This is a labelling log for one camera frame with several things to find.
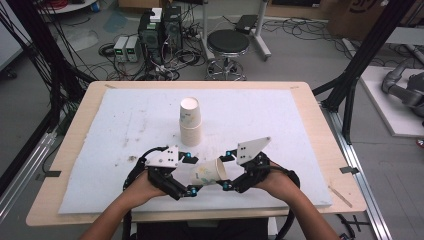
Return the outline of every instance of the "gray floor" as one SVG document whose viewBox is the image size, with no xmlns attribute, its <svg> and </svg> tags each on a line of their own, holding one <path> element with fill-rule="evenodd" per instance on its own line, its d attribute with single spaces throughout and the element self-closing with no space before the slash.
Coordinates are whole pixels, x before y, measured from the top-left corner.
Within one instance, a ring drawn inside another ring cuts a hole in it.
<svg viewBox="0 0 424 240">
<path fill-rule="evenodd" d="M 84 9 L 72 14 L 61 15 L 62 23 L 69 25 L 90 20 L 78 28 L 94 30 L 99 36 L 95 46 L 79 51 L 78 54 L 89 64 L 104 62 L 97 54 L 98 48 L 112 42 L 119 34 L 136 33 L 138 22 L 132 18 L 138 14 L 121 13 L 112 4 L 102 12 L 93 14 Z M 233 22 L 238 17 L 229 17 Z M 211 19 L 209 28 L 230 28 L 225 19 Z M 311 88 L 318 87 L 342 73 L 349 59 L 340 52 L 334 41 L 301 40 L 281 28 L 270 31 L 264 29 L 263 38 L 272 52 L 272 57 L 264 62 L 254 45 L 248 54 L 239 58 L 244 66 L 248 81 L 305 81 Z M 390 49 L 382 50 L 379 59 L 385 61 L 403 57 Z M 2 174 L 28 137 L 35 130 L 49 109 L 49 95 L 41 78 L 25 56 L 18 57 L 11 66 L 17 72 L 16 79 L 8 79 L 3 73 L 0 79 L 0 173 Z M 187 67 L 180 72 L 179 80 L 203 80 L 206 66 Z M 93 71 L 99 79 L 105 79 L 103 69 Z M 325 99 L 327 93 L 317 97 Z M 424 238 L 424 175 L 423 150 L 415 144 L 413 138 L 392 137 L 376 111 L 361 84 L 358 84 L 352 120 L 352 141 L 360 159 L 368 182 L 388 224 L 393 239 Z M 35 179 L 41 173 L 39 169 L 20 195 L 5 220 L 0 225 L 1 239 L 76 239 L 87 225 L 60 227 L 29 227 L 25 218 L 42 182 Z M 365 213 L 355 214 L 358 221 L 368 222 Z M 347 232 L 335 215 L 325 215 L 338 233 Z M 353 221 L 352 214 L 346 214 Z M 284 218 L 278 218 L 279 226 Z M 369 226 L 361 226 L 358 231 L 353 226 L 357 239 L 374 239 Z M 286 239 L 304 239 L 300 228 L 295 225 Z"/>
</svg>

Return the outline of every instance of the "stack of paper cups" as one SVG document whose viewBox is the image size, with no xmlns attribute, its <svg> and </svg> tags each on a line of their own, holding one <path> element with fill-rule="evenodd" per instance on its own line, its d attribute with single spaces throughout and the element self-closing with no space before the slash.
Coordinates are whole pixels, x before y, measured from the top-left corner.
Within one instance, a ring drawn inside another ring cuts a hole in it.
<svg viewBox="0 0 424 240">
<path fill-rule="evenodd" d="M 187 97 L 180 107 L 181 141 L 188 147 L 194 147 L 202 140 L 202 116 L 196 98 Z"/>
</svg>

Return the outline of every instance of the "wooden desk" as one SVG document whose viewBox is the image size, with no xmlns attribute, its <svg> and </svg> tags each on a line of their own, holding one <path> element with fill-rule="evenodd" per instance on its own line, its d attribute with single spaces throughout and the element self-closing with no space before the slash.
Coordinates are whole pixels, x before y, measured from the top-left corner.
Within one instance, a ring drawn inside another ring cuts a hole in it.
<svg viewBox="0 0 424 240">
<path fill-rule="evenodd" d="M 83 146 L 103 94 L 108 88 L 145 89 L 287 89 L 290 90 L 309 135 L 311 146 L 328 184 L 333 205 L 320 208 L 322 213 L 365 211 L 365 200 L 351 174 L 342 174 L 347 166 L 333 134 L 324 119 L 311 89 L 303 82 L 94 82 L 90 85 L 63 143 L 51 166 L 62 171 L 58 178 L 46 178 L 28 214 L 30 226 L 80 224 L 93 222 L 98 214 L 58 214 L 73 164 Z M 286 215 L 284 208 L 134 213 L 133 221 L 198 220 Z"/>
</svg>

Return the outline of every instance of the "paper cup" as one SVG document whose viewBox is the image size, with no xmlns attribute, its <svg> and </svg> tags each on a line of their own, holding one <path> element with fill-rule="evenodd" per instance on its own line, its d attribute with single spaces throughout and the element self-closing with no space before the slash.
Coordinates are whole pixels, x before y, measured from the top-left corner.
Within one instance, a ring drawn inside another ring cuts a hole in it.
<svg viewBox="0 0 424 240">
<path fill-rule="evenodd" d="M 186 128 L 180 124 L 181 142 L 187 147 L 194 147 L 202 140 L 202 123 L 195 128 Z"/>
<path fill-rule="evenodd" d="M 187 97 L 181 101 L 180 125 L 185 128 L 196 128 L 202 122 L 199 102 L 194 97 Z"/>
<path fill-rule="evenodd" d="M 216 184 L 218 180 L 226 179 L 227 173 L 219 158 L 197 165 L 190 174 L 191 184 L 193 185 L 212 185 Z"/>
</svg>

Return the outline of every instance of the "chrome stool base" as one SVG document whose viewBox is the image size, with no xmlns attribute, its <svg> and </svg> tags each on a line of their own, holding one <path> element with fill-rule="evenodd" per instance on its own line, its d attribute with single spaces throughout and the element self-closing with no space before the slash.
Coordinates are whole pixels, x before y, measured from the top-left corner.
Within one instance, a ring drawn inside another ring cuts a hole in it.
<svg viewBox="0 0 424 240">
<path fill-rule="evenodd" d="M 213 60 L 208 64 L 206 80 L 246 81 L 243 66 L 229 58 Z"/>
</svg>

